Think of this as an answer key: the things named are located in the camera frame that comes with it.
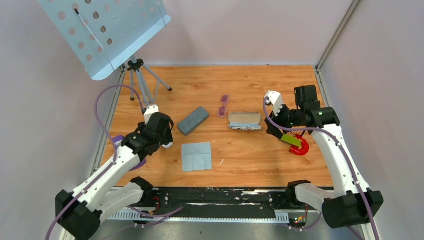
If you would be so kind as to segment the white frame black sunglasses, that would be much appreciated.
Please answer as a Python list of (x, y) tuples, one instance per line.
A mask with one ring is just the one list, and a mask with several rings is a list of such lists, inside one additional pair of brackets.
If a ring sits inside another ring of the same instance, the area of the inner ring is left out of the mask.
[(165, 149), (169, 149), (169, 148), (170, 148), (173, 144), (174, 144), (173, 142), (170, 142), (170, 143), (168, 143), (168, 144), (164, 144), (164, 145), (163, 145), (163, 147), (164, 147)]

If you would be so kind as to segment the flag print glasses case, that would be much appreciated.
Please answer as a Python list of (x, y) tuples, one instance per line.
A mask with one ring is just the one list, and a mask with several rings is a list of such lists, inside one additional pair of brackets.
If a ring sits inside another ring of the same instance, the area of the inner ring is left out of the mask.
[(230, 123), (246, 123), (261, 125), (262, 116), (259, 112), (231, 112), (228, 115)]

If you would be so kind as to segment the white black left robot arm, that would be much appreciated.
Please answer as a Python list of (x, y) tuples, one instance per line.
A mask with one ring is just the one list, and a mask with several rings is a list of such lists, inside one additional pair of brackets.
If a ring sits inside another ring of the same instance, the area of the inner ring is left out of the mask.
[(56, 222), (77, 240), (90, 239), (111, 215), (133, 204), (149, 206), (153, 201), (152, 185), (141, 177), (131, 180), (123, 189), (111, 188), (131, 169), (161, 146), (173, 141), (171, 117), (154, 112), (147, 122), (138, 123), (115, 146), (112, 157), (82, 184), (55, 197)]

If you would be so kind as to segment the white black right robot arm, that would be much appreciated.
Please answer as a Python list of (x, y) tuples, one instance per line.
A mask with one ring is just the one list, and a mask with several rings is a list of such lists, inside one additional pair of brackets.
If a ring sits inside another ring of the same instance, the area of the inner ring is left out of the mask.
[(295, 109), (290, 109), (280, 92), (269, 90), (263, 99), (267, 133), (281, 138), (292, 131), (307, 132), (322, 153), (333, 182), (329, 193), (308, 180), (287, 185), (286, 204), (292, 209), (308, 205), (321, 212), (332, 229), (371, 224), (384, 203), (379, 190), (373, 191), (356, 167), (346, 146), (341, 122), (332, 107), (322, 107), (314, 85), (294, 89)]

